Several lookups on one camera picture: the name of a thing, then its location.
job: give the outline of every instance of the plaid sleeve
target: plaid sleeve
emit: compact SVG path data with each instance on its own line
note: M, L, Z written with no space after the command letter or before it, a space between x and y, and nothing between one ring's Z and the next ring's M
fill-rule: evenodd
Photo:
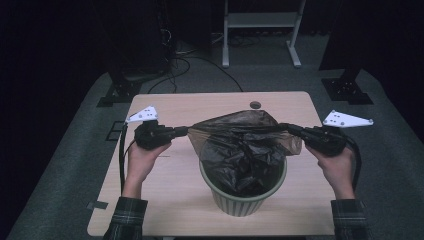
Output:
M120 197L103 239L141 240L147 201Z
M365 217L365 206L360 200L331 201L337 240L373 239Z

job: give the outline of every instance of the wrist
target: wrist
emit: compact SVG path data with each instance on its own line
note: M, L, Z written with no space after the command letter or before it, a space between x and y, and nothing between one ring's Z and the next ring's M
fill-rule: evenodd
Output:
M355 199L355 193L353 190L344 190L344 191L334 191L334 195L337 200L341 199Z
M141 181L133 181L132 179L127 179L125 181L124 189L122 190L122 197L140 199L141 187Z

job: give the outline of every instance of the right hand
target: right hand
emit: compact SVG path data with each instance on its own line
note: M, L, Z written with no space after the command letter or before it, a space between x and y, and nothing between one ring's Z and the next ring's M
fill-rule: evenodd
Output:
M136 143L132 144L128 150L127 178L125 180L123 197L141 198L141 186L147 175L152 171L158 156L168 149L171 143L146 150Z
M352 187L352 158L353 152L344 148L342 153L334 157L328 157L306 145L317 159L325 178L334 190L336 199L354 199Z

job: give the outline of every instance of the green trash can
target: green trash can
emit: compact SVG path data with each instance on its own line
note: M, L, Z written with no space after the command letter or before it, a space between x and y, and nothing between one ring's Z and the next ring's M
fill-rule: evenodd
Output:
M245 217L256 212L262 205L264 200L274 194L283 184L287 173L287 159L279 166L278 178L266 183L269 189L264 194L254 197L236 197L220 190L220 184L210 179L203 168L202 161L200 163L200 173L206 184L211 188L213 199L216 205L225 213L235 217Z

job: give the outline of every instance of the plastic bag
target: plastic bag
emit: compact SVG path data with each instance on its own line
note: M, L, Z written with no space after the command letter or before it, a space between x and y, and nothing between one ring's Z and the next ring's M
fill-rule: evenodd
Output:
M252 197L272 188L286 156L301 151L301 139L281 129L267 112L247 110L194 124L188 137L221 191Z

